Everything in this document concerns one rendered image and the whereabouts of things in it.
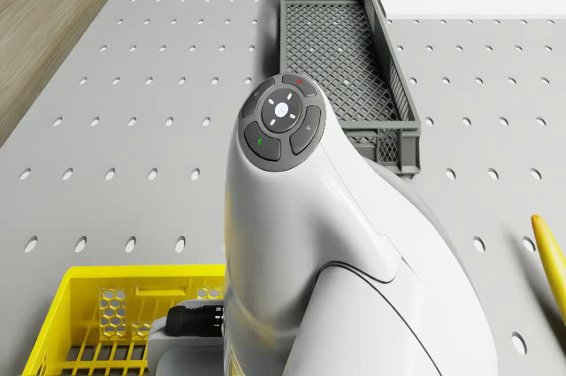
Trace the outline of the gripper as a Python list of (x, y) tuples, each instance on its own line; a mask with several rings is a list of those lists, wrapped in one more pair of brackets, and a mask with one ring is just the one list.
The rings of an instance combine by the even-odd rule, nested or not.
[(149, 330), (151, 376), (224, 376), (224, 301), (186, 300)]

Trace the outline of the yellow basket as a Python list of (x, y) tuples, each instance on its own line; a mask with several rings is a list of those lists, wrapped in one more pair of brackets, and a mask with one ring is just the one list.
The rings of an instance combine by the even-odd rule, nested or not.
[(223, 265), (75, 266), (22, 376), (149, 376), (151, 324), (184, 300), (220, 299)]

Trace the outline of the dark grey basket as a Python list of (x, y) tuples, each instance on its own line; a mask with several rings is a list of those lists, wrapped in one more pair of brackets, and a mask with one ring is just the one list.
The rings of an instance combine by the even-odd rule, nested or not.
[(393, 173), (420, 173), (421, 121), (379, 0), (281, 0), (280, 69), (309, 76), (342, 130)]

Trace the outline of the banana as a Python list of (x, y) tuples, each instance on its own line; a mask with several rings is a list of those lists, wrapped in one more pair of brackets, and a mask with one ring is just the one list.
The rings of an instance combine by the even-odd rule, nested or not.
[(566, 257), (540, 215), (532, 215), (532, 230), (547, 282), (566, 326)]

